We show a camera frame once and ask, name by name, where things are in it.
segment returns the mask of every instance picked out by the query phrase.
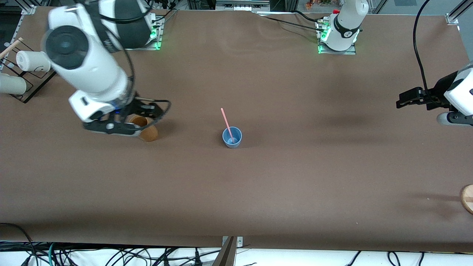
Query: blue cup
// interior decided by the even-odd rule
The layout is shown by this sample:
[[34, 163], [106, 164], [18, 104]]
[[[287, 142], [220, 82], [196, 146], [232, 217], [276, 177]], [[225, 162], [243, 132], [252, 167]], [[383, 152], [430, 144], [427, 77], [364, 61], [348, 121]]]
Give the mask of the blue cup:
[[240, 145], [241, 137], [243, 135], [241, 134], [241, 131], [237, 127], [231, 126], [230, 130], [232, 131], [233, 141], [232, 141], [232, 138], [230, 137], [230, 133], [228, 132], [228, 128], [226, 128], [223, 131], [222, 139], [223, 139], [223, 142], [225, 142], [225, 145], [227, 147], [234, 149]]

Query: teal cable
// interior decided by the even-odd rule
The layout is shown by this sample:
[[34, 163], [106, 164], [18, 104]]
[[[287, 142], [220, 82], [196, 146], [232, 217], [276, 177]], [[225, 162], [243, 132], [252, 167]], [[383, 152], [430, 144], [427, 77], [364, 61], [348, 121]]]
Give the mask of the teal cable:
[[54, 243], [51, 244], [48, 251], [49, 266], [53, 266], [53, 245]]

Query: gray floor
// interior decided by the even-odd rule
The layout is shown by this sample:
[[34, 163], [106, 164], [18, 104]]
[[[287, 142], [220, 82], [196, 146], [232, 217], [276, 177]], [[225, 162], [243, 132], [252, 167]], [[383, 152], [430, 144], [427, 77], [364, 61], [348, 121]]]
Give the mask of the gray floor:
[[[389, 0], [380, 14], [409, 14], [416, 15], [425, 0]], [[460, 0], [431, 0], [424, 8], [425, 15], [445, 15], [450, 12]], [[460, 34], [470, 60], [473, 60], [473, 8], [466, 11], [458, 20]]]

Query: white floor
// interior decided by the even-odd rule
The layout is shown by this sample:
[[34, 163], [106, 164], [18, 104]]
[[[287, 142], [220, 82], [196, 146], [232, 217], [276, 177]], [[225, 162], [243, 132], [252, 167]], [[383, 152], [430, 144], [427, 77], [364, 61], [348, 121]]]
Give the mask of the white floor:
[[[200, 248], [200, 254], [218, 250], [217, 248]], [[172, 257], [194, 257], [193, 248], [180, 248], [169, 256]], [[164, 249], [149, 249], [152, 257], [158, 257]], [[256, 263], [255, 266], [346, 266], [350, 263], [356, 251], [322, 251], [322, 250], [287, 250], [287, 249], [249, 249], [241, 248], [238, 251], [235, 260], [235, 266], [248, 266]], [[70, 255], [77, 266], [105, 266], [107, 261], [116, 253], [116, 250], [98, 250], [98, 251], [80, 251]], [[420, 253], [397, 252], [402, 266], [417, 266]], [[216, 258], [217, 253], [202, 257], [201, 260], [205, 266], [211, 265]], [[0, 266], [20, 266], [28, 257], [26, 252], [0, 252]], [[49, 266], [41, 261], [41, 266]], [[170, 266], [179, 266], [185, 260], [170, 261]], [[32, 258], [29, 266], [35, 266], [36, 262]], [[120, 259], [115, 266], [122, 266]], [[134, 258], [128, 266], [146, 266], [142, 259]], [[386, 252], [381, 251], [363, 251], [356, 259], [354, 266], [390, 266], [387, 260]], [[473, 255], [459, 254], [439, 254], [426, 253], [422, 266], [471, 266], [473, 265]]]

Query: pink straw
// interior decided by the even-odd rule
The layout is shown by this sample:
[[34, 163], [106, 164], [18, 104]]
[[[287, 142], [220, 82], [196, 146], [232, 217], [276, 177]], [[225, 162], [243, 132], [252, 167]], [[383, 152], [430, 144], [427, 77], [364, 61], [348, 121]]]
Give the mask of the pink straw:
[[223, 111], [223, 108], [220, 108], [220, 110], [222, 111], [223, 119], [225, 119], [225, 124], [227, 124], [228, 133], [230, 133], [230, 137], [232, 138], [232, 143], [234, 144], [235, 141], [233, 140], [232, 132], [230, 131], [230, 126], [228, 125], [228, 121], [227, 121], [227, 117], [225, 116], [225, 112]]

